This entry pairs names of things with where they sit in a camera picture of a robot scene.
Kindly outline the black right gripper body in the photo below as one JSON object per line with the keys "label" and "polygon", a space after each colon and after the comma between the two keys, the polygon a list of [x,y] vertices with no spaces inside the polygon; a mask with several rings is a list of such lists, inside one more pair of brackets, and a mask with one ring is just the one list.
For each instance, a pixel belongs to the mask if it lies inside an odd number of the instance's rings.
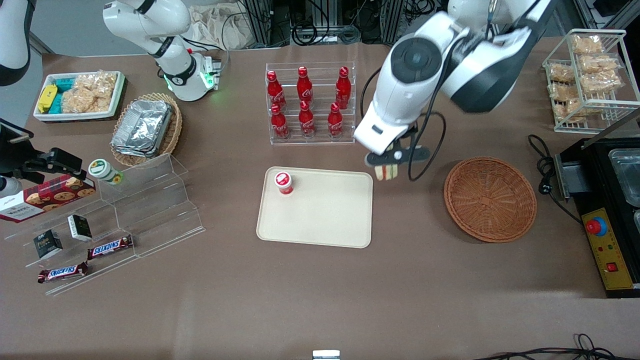
{"label": "black right gripper body", "polygon": [[57,147],[51,148],[48,152],[26,149],[10,155],[11,178],[44,183],[44,173],[68,174],[82,181],[82,159]]}

